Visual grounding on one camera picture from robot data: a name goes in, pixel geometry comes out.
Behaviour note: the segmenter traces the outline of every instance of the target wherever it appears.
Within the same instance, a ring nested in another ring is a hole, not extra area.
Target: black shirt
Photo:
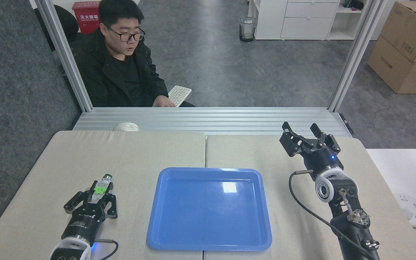
[[[126,56],[124,61],[114,59],[113,66],[122,74],[127,86],[127,95],[133,107],[148,107],[147,95],[145,95],[140,83],[139,72],[137,71],[134,56]]]

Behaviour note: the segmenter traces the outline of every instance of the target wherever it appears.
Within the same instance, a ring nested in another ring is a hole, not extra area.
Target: white mouse
[[[139,131],[139,127],[135,123],[119,123],[114,128],[114,131],[128,131],[128,132],[134,132]]]

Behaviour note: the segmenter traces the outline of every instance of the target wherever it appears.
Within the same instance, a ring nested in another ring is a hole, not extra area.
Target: eyeglasses
[[[131,37],[134,38],[134,40],[140,41],[140,40],[144,39],[144,35],[146,34],[146,32],[144,30],[142,30],[141,28],[139,28],[139,30],[141,30],[142,32],[138,32],[138,33],[134,33],[134,34],[130,34],[130,33],[117,33],[112,28],[109,28],[109,29],[112,30],[112,32],[118,34],[120,36],[120,40],[122,42],[128,42],[128,41],[130,41],[131,40]]]

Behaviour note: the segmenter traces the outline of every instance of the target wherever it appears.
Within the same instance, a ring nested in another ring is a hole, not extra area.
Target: trash can
[[[256,18],[253,17],[242,17],[240,21],[239,37],[243,42],[251,42],[255,35]]]

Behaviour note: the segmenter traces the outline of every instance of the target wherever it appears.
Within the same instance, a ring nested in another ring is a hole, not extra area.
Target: white keyboard
[[[168,98],[171,102],[173,102],[173,104],[179,107],[182,102],[189,96],[190,92],[192,92],[190,88],[174,86],[174,88],[168,92]]]

